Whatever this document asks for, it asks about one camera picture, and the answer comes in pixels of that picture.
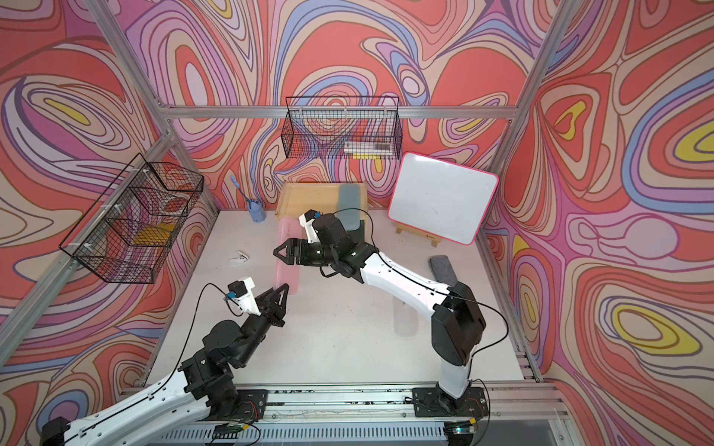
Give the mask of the pink pencil case top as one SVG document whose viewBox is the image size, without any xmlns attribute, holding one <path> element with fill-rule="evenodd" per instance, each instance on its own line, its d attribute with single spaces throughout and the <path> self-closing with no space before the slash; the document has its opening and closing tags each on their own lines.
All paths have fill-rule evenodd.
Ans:
<svg viewBox="0 0 714 446">
<path fill-rule="evenodd" d="M 295 217 L 283 217 L 278 224 L 277 254 L 273 275 L 273 287 L 288 285 L 288 295 L 299 291 L 299 266 L 295 264 L 295 249 L 288 243 L 289 239 L 301 239 L 304 230 Z"/>
</svg>

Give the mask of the teal pencil case top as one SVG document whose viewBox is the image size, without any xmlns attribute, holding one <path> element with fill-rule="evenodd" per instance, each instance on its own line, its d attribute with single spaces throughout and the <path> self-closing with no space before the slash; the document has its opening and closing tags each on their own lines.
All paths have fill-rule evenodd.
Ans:
<svg viewBox="0 0 714 446">
<path fill-rule="evenodd" d="M 361 186 L 359 184 L 342 184 L 338 189 L 338 210 L 336 216 L 347 232 L 359 230 L 361 226 L 360 209 L 362 202 Z"/>
</svg>

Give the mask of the clear pencil case top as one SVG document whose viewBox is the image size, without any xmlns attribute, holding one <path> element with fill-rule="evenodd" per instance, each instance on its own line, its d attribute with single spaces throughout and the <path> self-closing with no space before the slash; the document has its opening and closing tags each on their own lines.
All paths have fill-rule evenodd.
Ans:
<svg viewBox="0 0 714 446">
<path fill-rule="evenodd" d="M 408 338 L 418 333 L 418 312 L 397 297 L 392 298 L 392 315 L 396 336 Z"/>
</svg>

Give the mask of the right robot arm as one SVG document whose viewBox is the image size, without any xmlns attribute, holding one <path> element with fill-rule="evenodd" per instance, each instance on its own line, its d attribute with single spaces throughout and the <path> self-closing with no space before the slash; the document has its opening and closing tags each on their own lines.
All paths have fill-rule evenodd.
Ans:
<svg viewBox="0 0 714 446">
<path fill-rule="evenodd" d="M 443 284 L 406 269 L 373 243 L 357 242 L 333 213 L 310 210 L 300 216 L 303 238 L 291 237 L 273 250 L 288 266 L 323 269 L 380 289 L 431 321 L 431 345 L 442 360 L 437 395 L 456 403 L 470 389 L 475 348 L 483 339 L 485 317 L 472 290 L 463 282 Z"/>
</svg>

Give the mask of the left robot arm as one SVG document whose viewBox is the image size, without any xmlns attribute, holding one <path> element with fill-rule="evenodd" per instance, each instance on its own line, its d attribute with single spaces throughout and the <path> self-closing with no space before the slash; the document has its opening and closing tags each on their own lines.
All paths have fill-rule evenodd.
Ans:
<svg viewBox="0 0 714 446">
<path fill-rule="evenodd" d="M 41 444 L 147 445 L 193 422 L 258 422 L 268 393 L 240 390 L 234 372 L 247 366 L 271 328 L 284 326 L 288 292 L 282 284 L 260 294 L 257 313 L 243 323 L 217 323 L 202 349 L 143 391 L 92 416 L 46 422 Z"/>
</svg>

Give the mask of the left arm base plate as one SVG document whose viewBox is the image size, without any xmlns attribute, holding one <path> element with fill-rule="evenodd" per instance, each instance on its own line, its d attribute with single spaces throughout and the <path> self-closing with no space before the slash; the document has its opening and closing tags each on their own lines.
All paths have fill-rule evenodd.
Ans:
<svg viewBox="0 0 714 446">
<path fill-rule="evenodd" d="M 257 422 L 264 418 L 268 395 L 267 390 L 236 390 L 220 403 L 210 406 L 206 421 Z"/>
</svg>

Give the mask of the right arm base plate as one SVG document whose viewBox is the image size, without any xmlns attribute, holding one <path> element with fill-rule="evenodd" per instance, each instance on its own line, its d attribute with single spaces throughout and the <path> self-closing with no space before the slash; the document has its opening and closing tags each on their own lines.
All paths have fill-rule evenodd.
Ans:
<svg viewBox="0 0 714 446">
<path fill-rule="evenodd" d="M 490 414 L 485 389 L 481 387 L 468 387 L 459 398 L 451 397 L 437 386 L 413 388 L 409 401 L 417 418 L 468 417 L 480 420 Z"/>
</svg>

